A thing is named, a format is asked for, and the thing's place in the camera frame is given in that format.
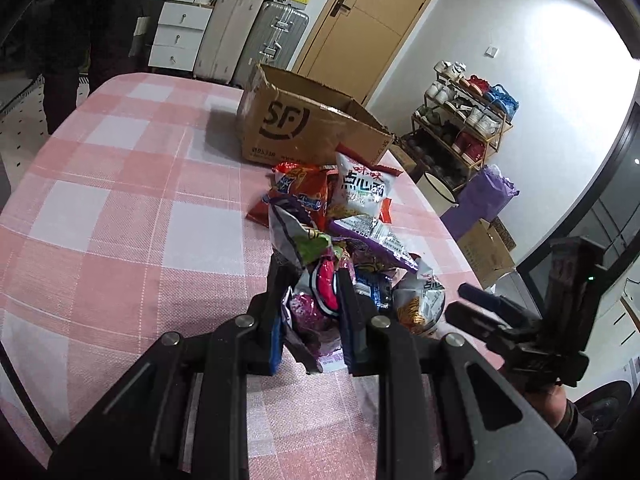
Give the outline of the operator right hand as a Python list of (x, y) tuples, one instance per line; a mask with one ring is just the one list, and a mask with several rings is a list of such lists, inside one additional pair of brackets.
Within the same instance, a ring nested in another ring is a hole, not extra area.
[(576, 405), (566, 397), (563, 386), (551, 385), (526, 393), (526, 399), (540, 416), (562, 438), (576, 434), (579, 428), (589, 427)]

